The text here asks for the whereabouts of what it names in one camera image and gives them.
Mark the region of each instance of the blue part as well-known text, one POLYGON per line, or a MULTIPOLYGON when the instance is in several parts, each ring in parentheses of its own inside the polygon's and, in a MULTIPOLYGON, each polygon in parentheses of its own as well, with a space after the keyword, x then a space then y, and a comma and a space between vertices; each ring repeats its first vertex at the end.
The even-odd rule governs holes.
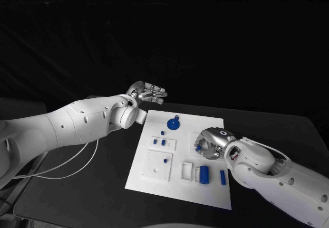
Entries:
POLYGON ((175 116, 175 119, 170 119, 166 123, 166 126, 170 130, 176 130, 179 128, 179 116, 175 116))
POLYGON ((209 168, 201 166, 201 184, 209 184, 209 168))
POLYGON ((202 146, 198 145, 196 148, 195 148, 195 151, 199 151, 202 149, 202 146))
POLYGON ((221 184, 222 184, 222 185, 227 185, 224 170, 221 170, 221 184))

